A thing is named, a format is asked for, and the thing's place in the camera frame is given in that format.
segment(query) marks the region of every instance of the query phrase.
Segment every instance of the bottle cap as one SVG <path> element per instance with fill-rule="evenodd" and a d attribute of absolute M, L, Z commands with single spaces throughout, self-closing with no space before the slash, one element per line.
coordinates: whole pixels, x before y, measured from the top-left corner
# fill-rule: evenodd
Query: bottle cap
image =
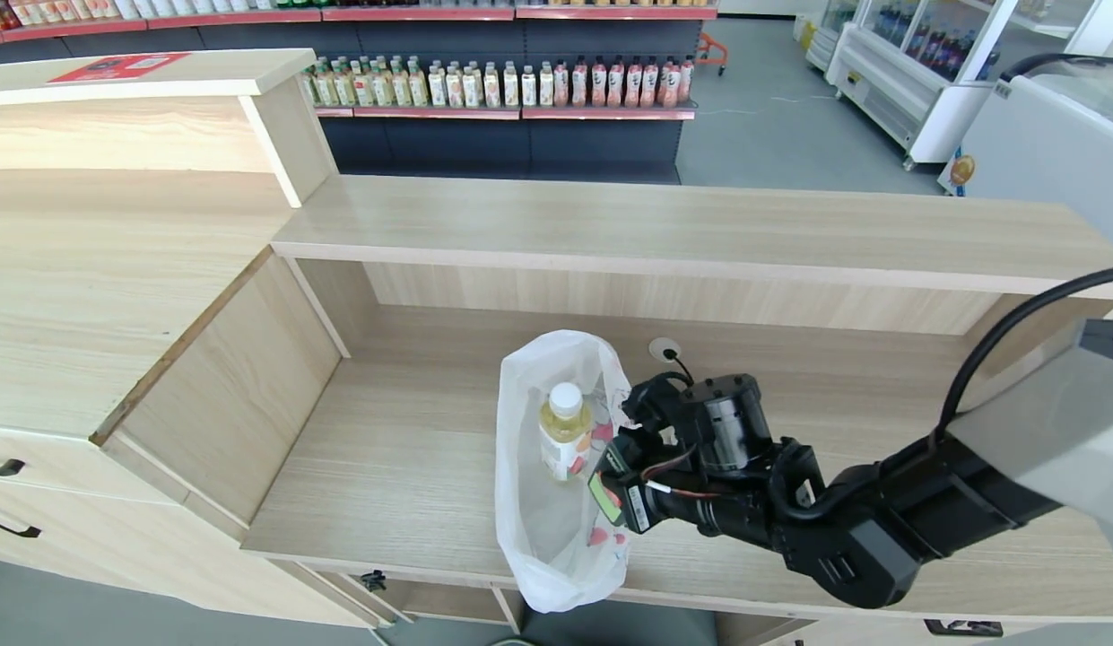
<path fill-rule="evenodd" d="M 553 413 L 567 420 L 580 413 L 580 409 L 584 405 L 584 393 L 580 392 L 579 385 L 564 381 L 548 393 L 548 405 L 552 408 Z"/>

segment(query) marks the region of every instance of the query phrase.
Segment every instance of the red shelf edge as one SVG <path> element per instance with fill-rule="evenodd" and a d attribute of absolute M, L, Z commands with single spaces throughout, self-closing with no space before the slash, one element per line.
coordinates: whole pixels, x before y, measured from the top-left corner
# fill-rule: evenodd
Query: red shelf edge
<path fill-rule="evenodd" d="M 324 21 L 511 21 L 512 7 L 335 7 Z"/>
<path fill-rule="evenodd" d="M 519 109 L 501 108 L 353 108 L 356 118 L 470 118 L 482 121 L 519 121 Z"/>
<path fill-rule="evenodd" d="M 150 18 L 149 29 L 175 29 L 179 26 L 318 23 L 321 9 L 279 9 L 279 11 L 232 11 L 204 16 Z"/>
<path fill-rule="evenodd" d="M 580 21 L 711 21 L 716 20 L 719 7 L 642 7 L 599 4 L 524 4 L 516 6 L 515 17 L 532 20 L 580 20 Z"/>
<path fill-rule="evenodd" d="M 121 33 L 146 31 L 146 21 L 78 21 L 77 23 L 23 26 L 2 33 L 2 42 L 18 42 L 39 38 L 61 38 L 63 36 L 86 36 L 89 33 Z"/>
<path fill-rule="evenodd" d="M 520 111 L 520 118 L 564 121 L 691 121 L 695 106 L 676 108 L 540 108 Z"/>

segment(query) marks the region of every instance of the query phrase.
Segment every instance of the drawer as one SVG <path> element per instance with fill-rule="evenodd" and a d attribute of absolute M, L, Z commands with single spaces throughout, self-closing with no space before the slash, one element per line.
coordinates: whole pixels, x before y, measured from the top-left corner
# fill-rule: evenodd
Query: drawer
<path fill-rule="evenodd" d="M 169 502 L 83 438 L 0 428 L 0 481 Z"/>

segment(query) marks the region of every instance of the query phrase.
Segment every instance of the white plastic bag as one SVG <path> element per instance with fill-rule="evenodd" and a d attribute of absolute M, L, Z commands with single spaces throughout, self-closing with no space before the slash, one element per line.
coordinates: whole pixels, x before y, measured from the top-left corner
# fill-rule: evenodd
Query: white plastic bag
<path fill-rule="evenodd" d="M 572 381 L 593 405 L 597 429 L 588 467 L 556 482 L 540 461 L 540 405 L 552 386 Z M 504 358 L 496 405 L 496 541 L 524 600 L 540 613 L 570 610 L 624 584 L 629 535 L 613 528 L 588 479 L 631 390 L 617 351 L 584 332 L 559 330 Z"/>

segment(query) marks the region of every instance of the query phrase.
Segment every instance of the black handle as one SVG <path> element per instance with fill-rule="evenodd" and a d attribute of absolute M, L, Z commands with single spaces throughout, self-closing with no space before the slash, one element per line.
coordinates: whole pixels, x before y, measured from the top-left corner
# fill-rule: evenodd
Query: black handle
<path fill-rule="evenodd" d="M 11 530 L 11 528 L 8 528 L 6 525 L 0 523 L 0 530 L 6 530 L 11 535 L 20 536 L 22 538 L 37 538 L 38 536 L 42 535 L 42 530 L 39 530 L 39 528 L 36 528 L 33 525 L 31 525 L 28 528 L 24 528 L 24 530 L 22 531 L 14 531 Z"/>
<path fill-rule="evenodd" d="M 0 467 L 0 478 L 9 478 L 10 476 L 17 476 L 24 466 L 26 462 L 22 462 L 21 459 L 7 459 L 6 464 Z"/>

